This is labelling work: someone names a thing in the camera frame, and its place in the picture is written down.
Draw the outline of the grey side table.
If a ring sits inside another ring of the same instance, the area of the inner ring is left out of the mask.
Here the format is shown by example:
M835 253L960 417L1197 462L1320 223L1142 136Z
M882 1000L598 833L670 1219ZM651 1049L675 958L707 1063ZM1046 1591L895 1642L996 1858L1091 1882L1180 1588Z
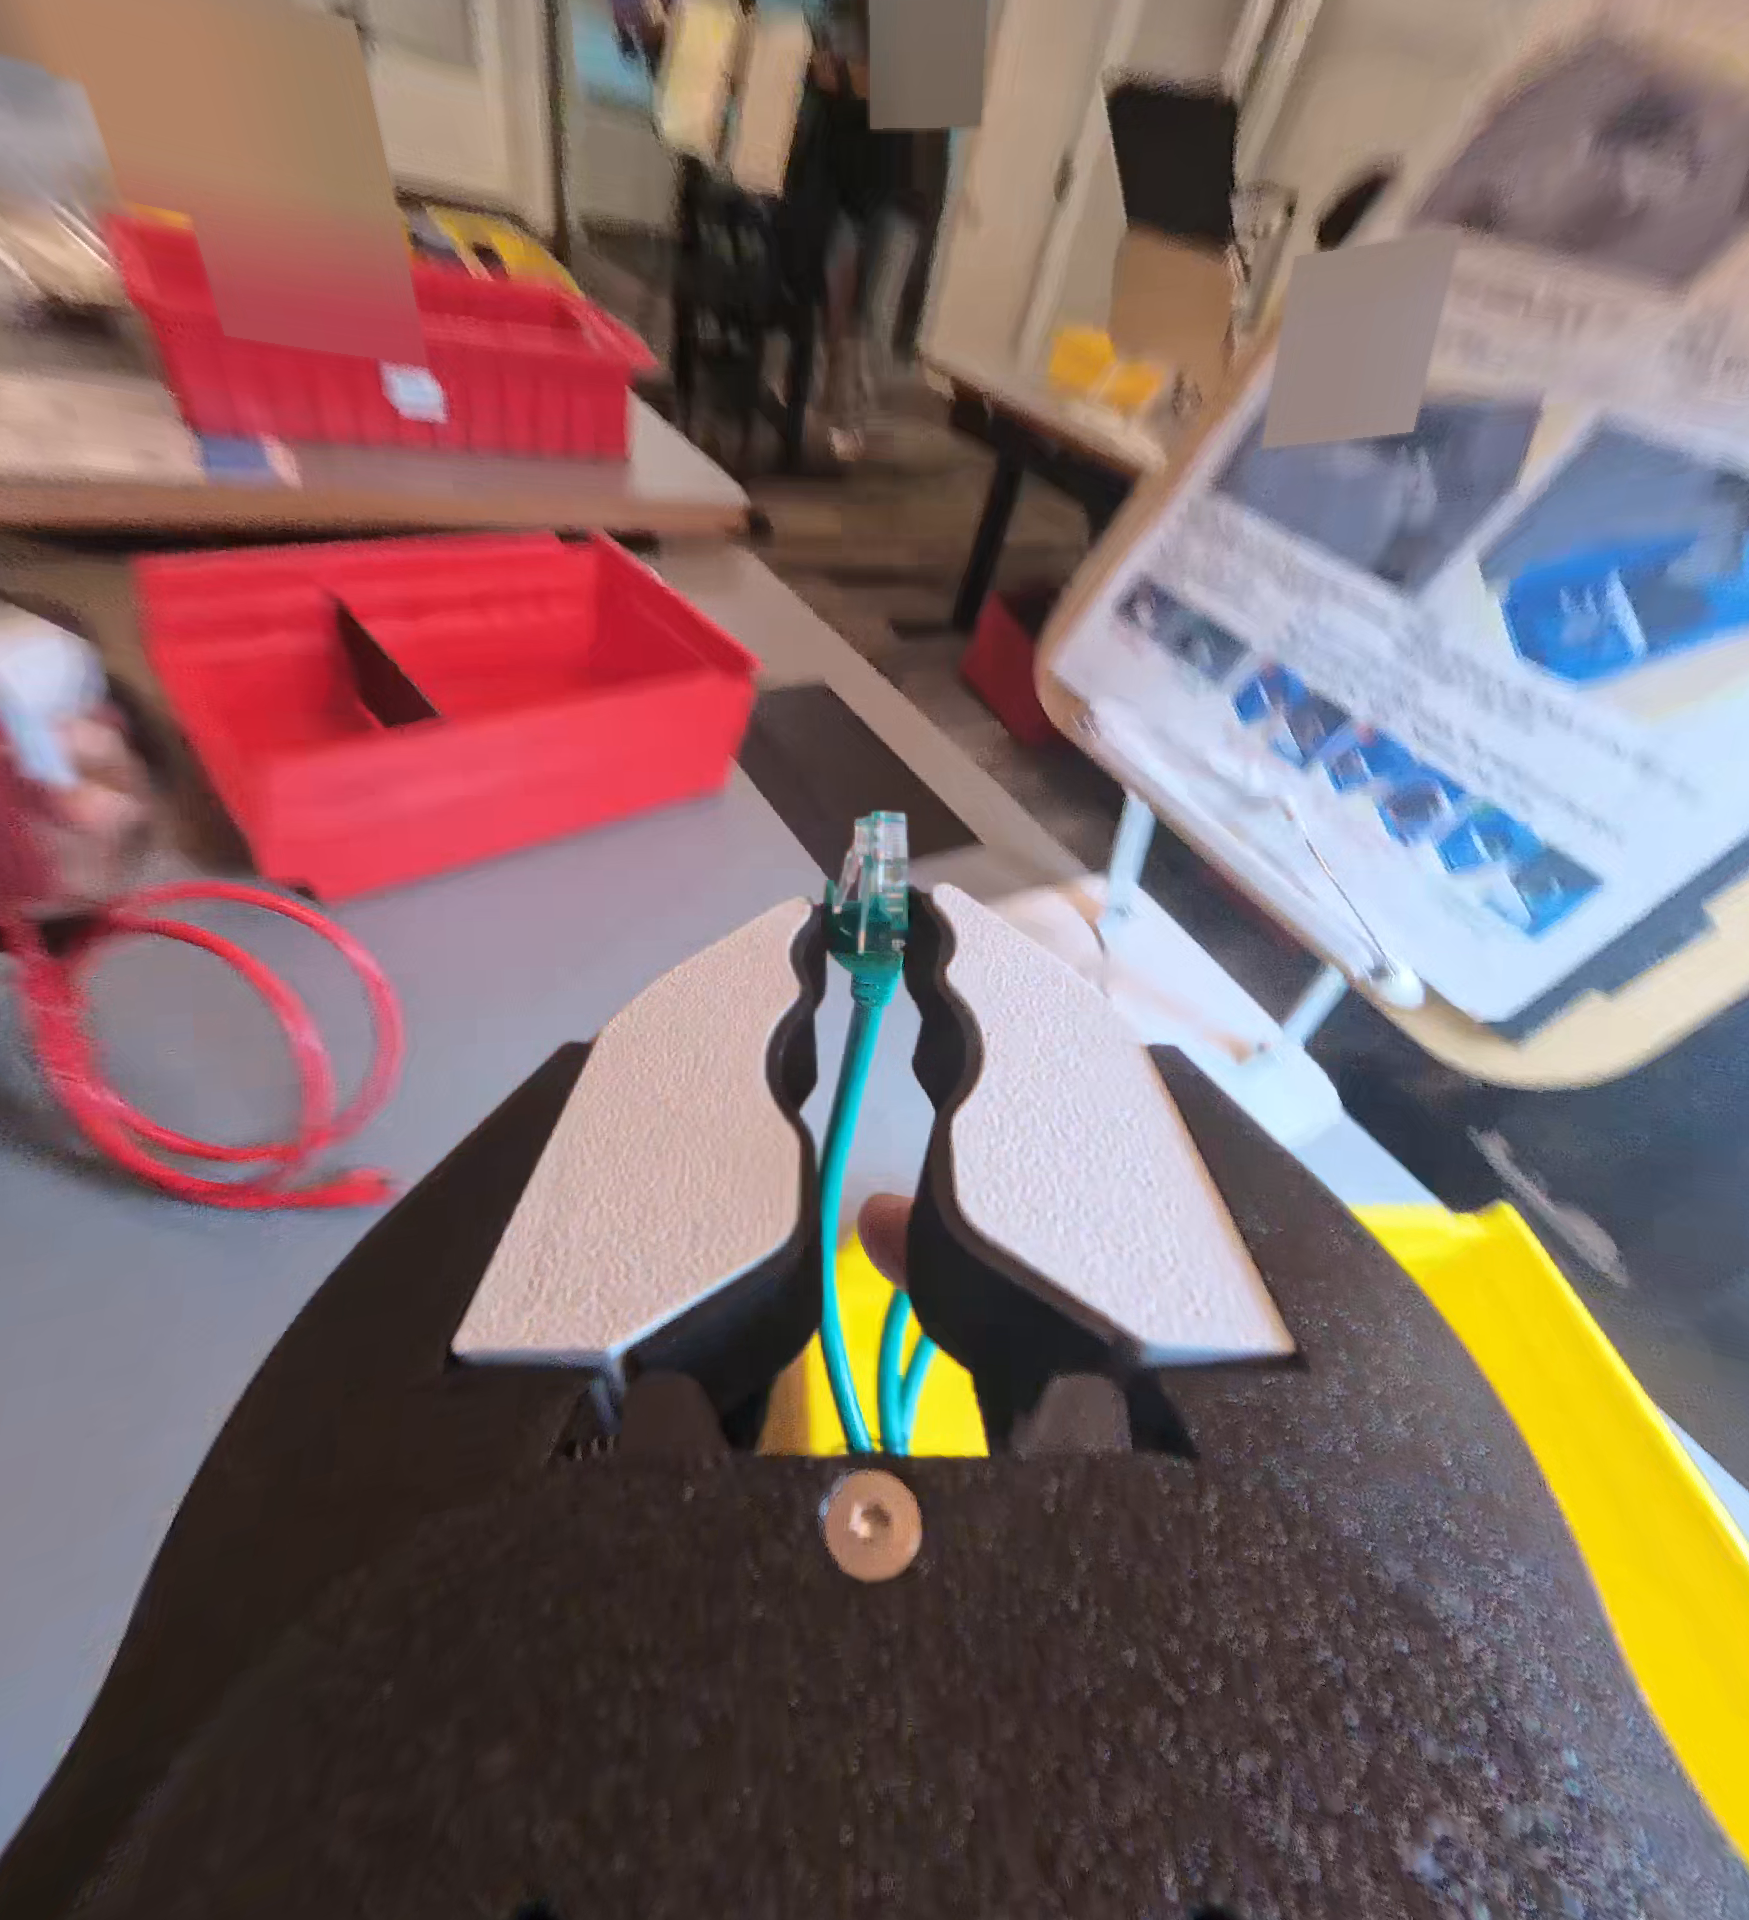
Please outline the grey side table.
M746 491L718 462L637 397L628 427L617 462L284 443L214 460L150 379L0 373L0 531L746 531Z

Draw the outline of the small yellow bin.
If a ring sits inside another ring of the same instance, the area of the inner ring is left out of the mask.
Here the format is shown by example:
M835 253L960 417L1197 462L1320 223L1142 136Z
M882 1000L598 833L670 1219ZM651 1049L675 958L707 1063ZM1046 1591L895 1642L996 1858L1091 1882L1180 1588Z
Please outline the small yellow bin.
M1174 392L1174 375L1146 356L1122 354L1100 328L1064 326L1048 347L1046 388L1117 418L1142 418Z

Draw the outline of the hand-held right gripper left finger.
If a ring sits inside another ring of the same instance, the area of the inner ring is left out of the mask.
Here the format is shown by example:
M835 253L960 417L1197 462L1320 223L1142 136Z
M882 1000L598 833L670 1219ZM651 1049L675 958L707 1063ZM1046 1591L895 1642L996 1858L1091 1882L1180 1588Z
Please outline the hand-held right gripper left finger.
M595 1033L452 1333L460 1365L686 1376L759 1429L818 1329L814 901L766 909Z

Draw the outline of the wooden desk with black legs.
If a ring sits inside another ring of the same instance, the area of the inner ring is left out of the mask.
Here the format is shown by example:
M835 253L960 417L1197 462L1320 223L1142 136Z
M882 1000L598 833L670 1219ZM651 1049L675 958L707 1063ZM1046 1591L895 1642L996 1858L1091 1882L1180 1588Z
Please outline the wooden desk with black legs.
M1098 544L1167 452L1151 429L1098 413L1087 401L1059 397L1029 375L934 352L921 354L918 373L944 397L947 427L992 460L947 617L947 629L968 638L996 586L1030 481L1070 503L1087 544Z

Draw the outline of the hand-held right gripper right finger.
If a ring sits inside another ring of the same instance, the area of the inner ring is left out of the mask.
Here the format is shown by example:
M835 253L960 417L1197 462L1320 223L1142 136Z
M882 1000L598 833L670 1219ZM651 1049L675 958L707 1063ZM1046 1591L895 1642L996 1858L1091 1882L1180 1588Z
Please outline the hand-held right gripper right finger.
M1171 1085L1078 970L939 883L914 901L929 1150L912 1305L966 1368L1187 1368L1295 1353Z

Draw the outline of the red ribbed storage bin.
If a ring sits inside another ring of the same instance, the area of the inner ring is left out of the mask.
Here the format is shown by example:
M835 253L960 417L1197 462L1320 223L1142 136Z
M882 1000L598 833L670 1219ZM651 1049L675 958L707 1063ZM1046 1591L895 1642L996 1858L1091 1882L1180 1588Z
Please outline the red ribbed storage bin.
M512 458L628 458L651 352L556 280L411 265L418 363L230 335L189 228L118 214L105 227L167 392L198 438Z

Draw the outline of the black bin divider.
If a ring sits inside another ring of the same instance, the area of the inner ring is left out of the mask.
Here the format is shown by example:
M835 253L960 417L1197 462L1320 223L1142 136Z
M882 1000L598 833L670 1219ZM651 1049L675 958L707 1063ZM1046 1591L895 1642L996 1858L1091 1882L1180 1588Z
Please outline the black bin divider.
M334 631L357 704L377 730L411 730L439 721L439 708L359 615L334 599Z

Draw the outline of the black panel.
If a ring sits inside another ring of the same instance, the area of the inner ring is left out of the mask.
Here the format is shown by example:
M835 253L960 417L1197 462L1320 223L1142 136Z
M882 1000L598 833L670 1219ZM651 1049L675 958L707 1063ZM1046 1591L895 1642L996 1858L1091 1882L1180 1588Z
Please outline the black panel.
M1128 227L1182 248L1230 248L1237 99L1215 86L1124 77L1104 103Z

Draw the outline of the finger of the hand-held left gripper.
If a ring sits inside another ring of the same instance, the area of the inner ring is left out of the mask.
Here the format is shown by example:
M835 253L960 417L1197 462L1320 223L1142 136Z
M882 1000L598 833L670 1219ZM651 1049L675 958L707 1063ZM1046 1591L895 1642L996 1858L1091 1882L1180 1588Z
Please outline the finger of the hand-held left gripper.
M0 605L0 730L23 777L75 789L75 747L107 708L93 648L67 626L21 605Z

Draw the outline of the hanging paper sheet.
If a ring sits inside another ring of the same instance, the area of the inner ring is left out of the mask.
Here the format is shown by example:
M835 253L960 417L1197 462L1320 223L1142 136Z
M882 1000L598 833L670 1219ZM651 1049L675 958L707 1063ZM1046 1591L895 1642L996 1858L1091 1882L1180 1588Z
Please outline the hanging paper sheet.
M745 194L784 194L813 55L813 20L801 7L754 4L741 14L724 167Z
M677 157L712 167L725 136L741 42L735 2L675 2L654 88L660 144Z

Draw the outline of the yellow plastic bin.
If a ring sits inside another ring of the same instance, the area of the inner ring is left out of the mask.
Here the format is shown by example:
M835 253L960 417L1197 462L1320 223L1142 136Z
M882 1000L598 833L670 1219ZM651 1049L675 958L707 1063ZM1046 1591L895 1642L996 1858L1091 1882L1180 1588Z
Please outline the yellow plastic bin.
M1749 1521L1510 1208L1355 1208L1532 1452L1661 1733L1749 1861Z

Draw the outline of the red plastic bin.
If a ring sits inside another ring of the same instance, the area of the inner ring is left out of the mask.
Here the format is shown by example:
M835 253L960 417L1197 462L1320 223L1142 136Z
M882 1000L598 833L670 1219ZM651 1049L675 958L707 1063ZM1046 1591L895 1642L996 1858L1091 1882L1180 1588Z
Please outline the red plastic bin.
M132 563L167 708L256 868L353 901L712 795L759 660L620 540L379 539ZM349 604L439 708L377 730Z

